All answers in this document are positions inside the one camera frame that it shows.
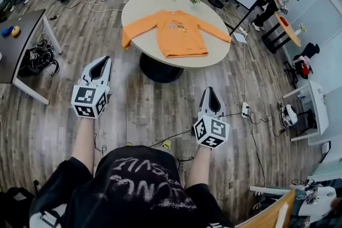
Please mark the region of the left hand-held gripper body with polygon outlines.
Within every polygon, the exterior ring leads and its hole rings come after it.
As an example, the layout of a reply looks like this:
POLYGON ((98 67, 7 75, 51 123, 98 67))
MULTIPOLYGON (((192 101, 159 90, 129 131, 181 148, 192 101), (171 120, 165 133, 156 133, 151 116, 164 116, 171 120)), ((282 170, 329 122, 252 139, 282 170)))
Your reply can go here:
POLYGON ((110 77, 92 81, 82 76, 73 87, 71 105, 78 117, 99 118, 109 102, 110 77))

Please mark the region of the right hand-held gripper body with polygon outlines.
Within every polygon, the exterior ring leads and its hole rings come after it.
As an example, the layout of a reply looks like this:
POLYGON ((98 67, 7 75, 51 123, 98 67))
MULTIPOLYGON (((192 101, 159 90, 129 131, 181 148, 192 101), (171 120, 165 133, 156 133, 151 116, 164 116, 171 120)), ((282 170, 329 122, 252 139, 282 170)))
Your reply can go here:
POLYGON ((220 147, 228 141, 230 124, 224 122, 225 112, 207 114, 198 112, 198 120, 193 125, 196 141, 205 147, 220 147))

